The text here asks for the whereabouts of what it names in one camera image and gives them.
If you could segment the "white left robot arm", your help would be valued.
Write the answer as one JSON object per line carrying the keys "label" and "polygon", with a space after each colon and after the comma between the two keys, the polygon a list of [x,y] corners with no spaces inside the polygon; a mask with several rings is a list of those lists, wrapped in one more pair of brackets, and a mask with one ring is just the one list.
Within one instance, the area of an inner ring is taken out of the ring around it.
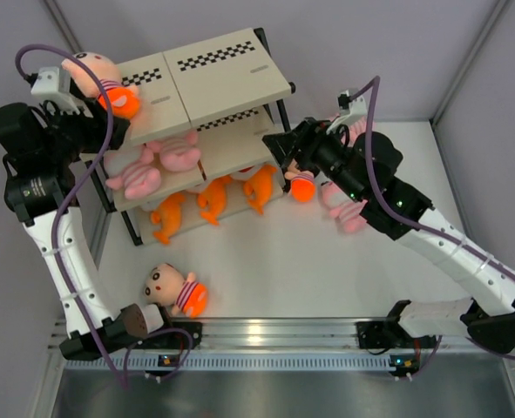
{"label": "white left robot arm", "polygon": [[92,115],[55,112],[37,117],[26,103],[0,108],[0,144],[6,151],[5,204],[32,238],[48,266],[64,309],[67,360],[92,361],[137,340],[169,346],[174,325],[154,304],[121,307],[110,298],[85,240],[76,198],[80,184],[70,166],[83,152],[120,146],[114,132],[127,121],[94,104]]}

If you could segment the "boy doll table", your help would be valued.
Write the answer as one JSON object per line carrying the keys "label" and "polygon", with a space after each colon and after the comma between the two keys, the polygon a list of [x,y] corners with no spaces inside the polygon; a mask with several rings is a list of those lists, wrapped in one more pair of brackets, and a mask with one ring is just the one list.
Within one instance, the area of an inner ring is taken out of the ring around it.
{"label": "boy doll table", "polygon": [[[112,105],[115,117],[132,119],[140,110],[141,100],[136,85],[125,86],[118,66],[113,61],[96,52],[79,52],[74,57],[86,65],[101,83]],[[66,58],[62,68],[70,73],[71,78],[87,98],[96,98],[106,109],[106,102],[101,90],[91,77],[77,63]]]}

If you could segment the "boy doll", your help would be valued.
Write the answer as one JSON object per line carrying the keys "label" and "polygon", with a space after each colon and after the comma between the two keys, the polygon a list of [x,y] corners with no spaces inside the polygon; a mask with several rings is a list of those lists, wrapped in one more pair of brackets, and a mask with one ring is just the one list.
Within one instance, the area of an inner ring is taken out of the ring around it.
{"label": "boy doll", "polygon": [[301,170],[295,160],[288,165],[284,179],[288,182],[289,193],[297,202],[307,203],[315,196],[315,175]]}
{"label": "boy doll", "polygon": [[184,276],[170,264],[156,266],[144,284],[144,295],[149,303],[169,308],[170,314],[196,318],[207,308],[208,290],[195,273]]}

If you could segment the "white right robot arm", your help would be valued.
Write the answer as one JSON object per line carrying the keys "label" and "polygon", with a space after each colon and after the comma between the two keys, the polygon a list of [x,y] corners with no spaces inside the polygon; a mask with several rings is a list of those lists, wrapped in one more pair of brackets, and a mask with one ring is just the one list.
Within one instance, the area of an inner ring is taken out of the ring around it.
{"label": "white right robot arm", "polygon": [[509,358],[515,348],[515,272],[461,233],[432,201],[396,176],[403,155],[391,140],[367,130],[354,144],[343,125],[307,118],[294,130],[262,141],[281,167],[319,171],[354,201],[377,232],[430,261],[466,292],[461,300],[398,301],[384,320],[386,338],[403,346],[427,336],[460,336]]}

